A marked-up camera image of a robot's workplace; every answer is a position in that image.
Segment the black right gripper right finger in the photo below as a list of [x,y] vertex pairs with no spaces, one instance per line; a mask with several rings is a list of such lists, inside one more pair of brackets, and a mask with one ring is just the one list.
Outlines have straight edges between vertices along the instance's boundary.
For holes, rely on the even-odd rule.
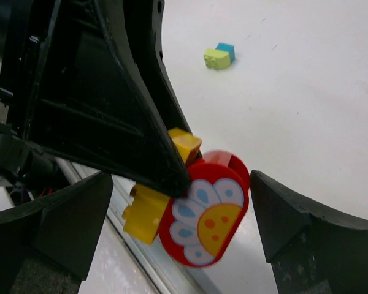
[[251,197],[279,293],[368,293],[368,220],[253,170]]

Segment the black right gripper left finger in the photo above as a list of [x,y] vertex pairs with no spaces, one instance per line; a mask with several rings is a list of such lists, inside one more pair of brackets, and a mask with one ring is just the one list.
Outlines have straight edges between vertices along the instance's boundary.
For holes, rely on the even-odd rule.
[[0,211],[0,293],[78,293],[112,190],[112,177],[99,172]]

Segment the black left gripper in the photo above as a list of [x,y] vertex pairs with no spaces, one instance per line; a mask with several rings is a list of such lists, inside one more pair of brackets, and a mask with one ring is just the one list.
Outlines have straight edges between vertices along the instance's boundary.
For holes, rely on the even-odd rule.
[[29,138],[61,1],[0,1],[0,187],[15,202],[61,187],[56,160]]

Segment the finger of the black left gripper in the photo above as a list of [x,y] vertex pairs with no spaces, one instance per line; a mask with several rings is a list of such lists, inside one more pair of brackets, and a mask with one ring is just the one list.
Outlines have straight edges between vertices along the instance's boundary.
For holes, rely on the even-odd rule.
[[190,176],[169,129],[189,130],[163,63],[163,1],[55,1],[21,137],[178,198]]

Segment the yellow lego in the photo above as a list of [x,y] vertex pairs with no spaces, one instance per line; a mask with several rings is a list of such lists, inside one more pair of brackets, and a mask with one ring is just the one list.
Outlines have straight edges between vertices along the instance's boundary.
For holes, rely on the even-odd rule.
[[[168,131],[183,163],[189,166],[199,153],[202,139],[179,128]],[[157,234],[161,219],[170,197],[141,184],[135,184],[131,191],[132,203],[128,205],[122,218],[123,231],[139,241],[151,245]]]

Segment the red flower lego brick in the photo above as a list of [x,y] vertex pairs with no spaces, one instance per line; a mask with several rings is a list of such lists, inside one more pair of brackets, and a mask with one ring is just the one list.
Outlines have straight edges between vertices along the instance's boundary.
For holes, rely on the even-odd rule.
[[222,258],[245,216],[250,175],[227,151],[205,153],[188,171],[191,184],[182,198],[170,199],[159,238],[176,262],[203,268]]

